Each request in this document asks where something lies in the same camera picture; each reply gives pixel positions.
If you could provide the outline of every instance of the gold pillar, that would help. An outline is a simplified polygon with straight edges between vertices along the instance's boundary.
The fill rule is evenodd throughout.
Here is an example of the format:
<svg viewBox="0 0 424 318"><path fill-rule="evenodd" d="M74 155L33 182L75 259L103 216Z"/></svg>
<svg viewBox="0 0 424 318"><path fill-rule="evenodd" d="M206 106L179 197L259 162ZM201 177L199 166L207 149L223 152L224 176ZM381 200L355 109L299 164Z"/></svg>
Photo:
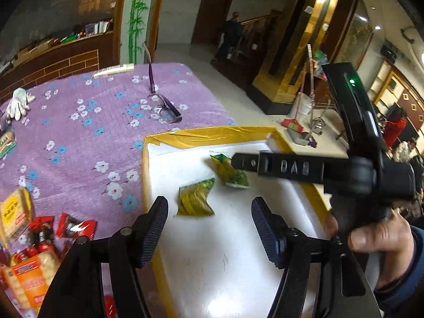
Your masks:
<svg viewBox="0 0 424 318"><path fill-rule="evenodd" d="M287 0L274 42L251 89L260 91L272 103L294 101L302 80L300 73L306 61L306 45L311 43L313 50L320 48L337 2ZM305 11L308 6L313 7L311 14ZM253 96L257 94L249 94L248 90L248 95L255 101Z"/></svg>

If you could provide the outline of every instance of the staircase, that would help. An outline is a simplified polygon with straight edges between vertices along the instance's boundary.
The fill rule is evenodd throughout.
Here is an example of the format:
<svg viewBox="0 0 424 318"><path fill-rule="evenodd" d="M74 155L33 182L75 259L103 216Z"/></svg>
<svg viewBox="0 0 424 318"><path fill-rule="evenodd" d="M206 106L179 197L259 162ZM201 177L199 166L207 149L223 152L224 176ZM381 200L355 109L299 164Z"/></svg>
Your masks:
<svg viewBox="0 0 424 318"><path fill-rule="evenodd" d="M243 35L230 59L212 60L211 65L243 90L253 83L262 66L279 14L268 14L241 22Z"/></svg>

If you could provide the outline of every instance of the white glove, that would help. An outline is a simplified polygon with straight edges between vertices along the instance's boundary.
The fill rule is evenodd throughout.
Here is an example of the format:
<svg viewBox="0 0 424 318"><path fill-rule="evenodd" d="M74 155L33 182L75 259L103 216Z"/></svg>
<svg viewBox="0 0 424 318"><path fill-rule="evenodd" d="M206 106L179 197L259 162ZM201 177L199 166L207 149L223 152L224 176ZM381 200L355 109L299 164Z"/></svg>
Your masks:
<svg viewBox="0 0 424 318"><path fill-rule="evenodd" d="M27 111L30 110L28 104L34 100L35 97L26 90L22 88L16 89L6 109L8 124L11 123L12 119L19 121L21 116L26 116Z"/></svg>

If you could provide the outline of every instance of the wooden counter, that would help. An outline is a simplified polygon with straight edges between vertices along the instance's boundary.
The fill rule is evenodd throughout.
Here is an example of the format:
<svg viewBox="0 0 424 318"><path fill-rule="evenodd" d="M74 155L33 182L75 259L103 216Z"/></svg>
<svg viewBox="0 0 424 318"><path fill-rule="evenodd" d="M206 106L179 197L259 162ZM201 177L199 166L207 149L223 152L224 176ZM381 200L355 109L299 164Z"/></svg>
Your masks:
<svg viewBox="0 0 424 318"><path fill-rule="evenodd" d="M113 31L54 46L0 77L0 103L18 87L29 89L44 82L115 65Z"/></svg>

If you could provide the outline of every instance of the blue sleeve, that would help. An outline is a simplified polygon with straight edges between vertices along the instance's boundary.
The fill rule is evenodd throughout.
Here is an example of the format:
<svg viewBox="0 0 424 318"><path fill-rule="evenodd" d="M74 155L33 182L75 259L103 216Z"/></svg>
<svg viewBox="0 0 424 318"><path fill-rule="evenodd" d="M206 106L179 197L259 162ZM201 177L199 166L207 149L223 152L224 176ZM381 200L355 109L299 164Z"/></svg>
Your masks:
<svg viewBox="0 0 424 318"><path fill-rule="evenodd" d="M415 241L415 251L406 275L392 289L374 292L380 308L385 312L393 311L407 300L414 293L424 275L424 231L414 226L411 226L411 231Z"/></svg>

